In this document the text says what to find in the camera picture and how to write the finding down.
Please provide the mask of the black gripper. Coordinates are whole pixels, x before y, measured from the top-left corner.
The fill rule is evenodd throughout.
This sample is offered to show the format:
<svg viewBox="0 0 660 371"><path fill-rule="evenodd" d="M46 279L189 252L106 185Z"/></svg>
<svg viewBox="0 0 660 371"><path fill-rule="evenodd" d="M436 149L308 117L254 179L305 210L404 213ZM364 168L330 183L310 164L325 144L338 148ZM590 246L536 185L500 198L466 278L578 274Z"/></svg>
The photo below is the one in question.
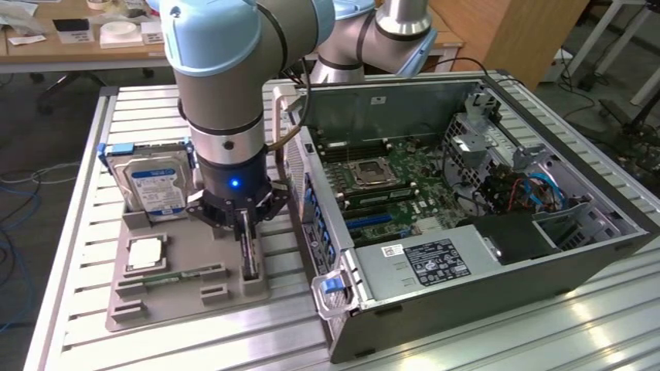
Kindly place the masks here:
<svg viewBox="0 0 660 371"><path fill-rule="evenodd" d="M213 228L229 227L236 240L256 238L256 225L270 220L289 200L289 186L266 174L266 150L245 162L222 165L197 157L201 196L192 215Z"/></svg>

